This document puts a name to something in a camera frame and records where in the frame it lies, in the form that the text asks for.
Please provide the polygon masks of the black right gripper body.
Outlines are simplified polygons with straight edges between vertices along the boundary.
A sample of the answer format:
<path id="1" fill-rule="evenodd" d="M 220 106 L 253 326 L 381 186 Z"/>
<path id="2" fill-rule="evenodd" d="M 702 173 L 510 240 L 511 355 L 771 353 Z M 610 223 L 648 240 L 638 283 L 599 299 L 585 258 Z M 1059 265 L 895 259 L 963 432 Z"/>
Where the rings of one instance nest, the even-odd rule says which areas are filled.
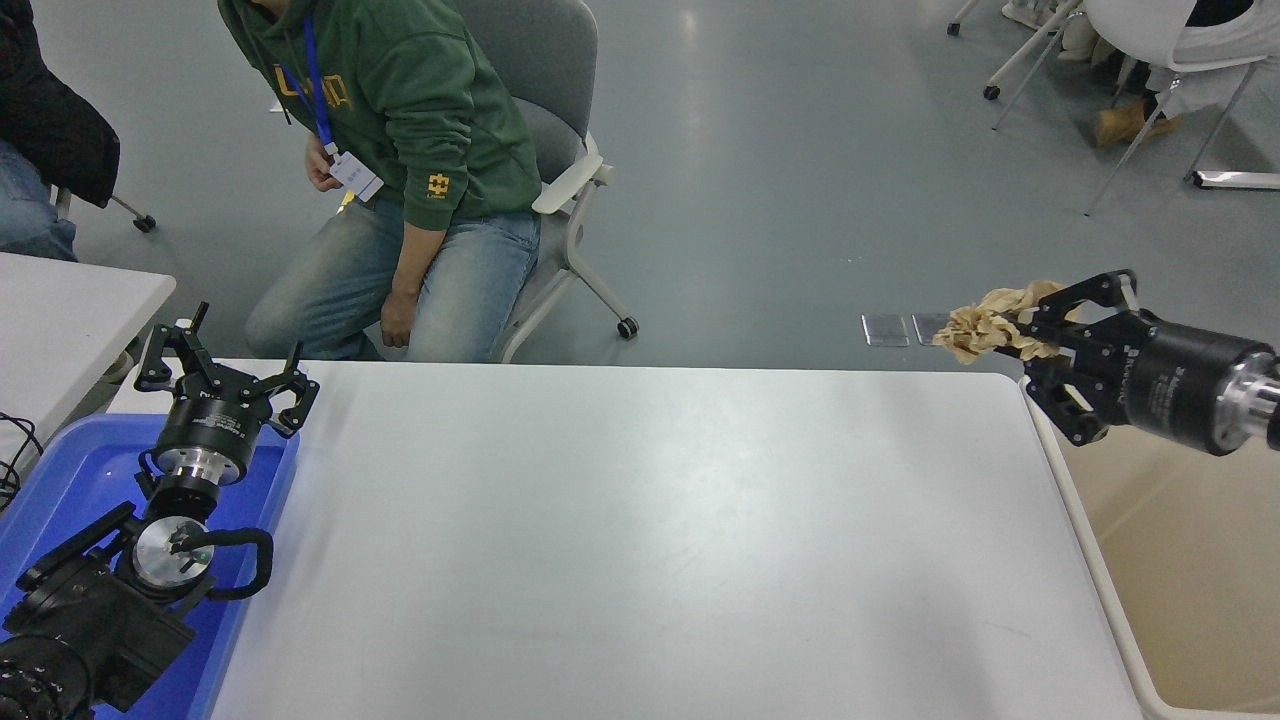
<path id="1" fill-rule="evenodd" d="M 1126 424 L 1213 456 L 1274 443 L 1274 348 L 1140 313 L 1120 392 Z"/>

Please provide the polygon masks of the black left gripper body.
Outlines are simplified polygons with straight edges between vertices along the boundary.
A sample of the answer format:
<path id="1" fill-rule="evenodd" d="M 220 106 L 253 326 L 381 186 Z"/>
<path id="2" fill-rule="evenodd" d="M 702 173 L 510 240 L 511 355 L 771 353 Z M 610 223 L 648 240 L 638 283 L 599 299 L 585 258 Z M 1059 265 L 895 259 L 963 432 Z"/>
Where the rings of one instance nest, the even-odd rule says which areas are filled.
<path id="1" fill-rule="evenodd" d="M 262 427 L 262 400 L 238 395 L 219 398 L 206 389 L 174 388 L 173 405 L 152 448 L 155 465 L 175 468 L 180 452 L 202 450 L 224 457 L 237 468 L 251 462 Z"/>

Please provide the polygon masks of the person's left hand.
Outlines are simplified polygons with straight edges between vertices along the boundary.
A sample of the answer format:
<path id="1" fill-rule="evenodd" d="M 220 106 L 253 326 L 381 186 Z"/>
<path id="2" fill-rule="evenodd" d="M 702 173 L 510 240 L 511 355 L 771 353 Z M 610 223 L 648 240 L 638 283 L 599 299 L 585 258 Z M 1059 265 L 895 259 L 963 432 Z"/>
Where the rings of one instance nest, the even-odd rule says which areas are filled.
<path id="1" fill-rule="evenodd" d="M 419 293 L 392 290 L 381 305 L 381 342 L 389 348 L 407 348 L 419 310 Z"/>

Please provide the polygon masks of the person's right hand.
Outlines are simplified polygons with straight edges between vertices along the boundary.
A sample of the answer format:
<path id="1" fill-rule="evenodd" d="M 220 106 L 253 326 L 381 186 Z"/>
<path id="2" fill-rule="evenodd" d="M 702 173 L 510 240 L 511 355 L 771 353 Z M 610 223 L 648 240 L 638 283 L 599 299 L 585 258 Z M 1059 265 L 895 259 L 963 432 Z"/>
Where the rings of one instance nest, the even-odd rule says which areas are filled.
<path id="1" fill-rule="evenodd" d="M 308 135 L 303 146 L 303 169 L 310 184 L 317 192 L 329 192 L 342 187 L 342 182 L 332 176 L 332 156 L 326 152 L 319 137 Z"/>

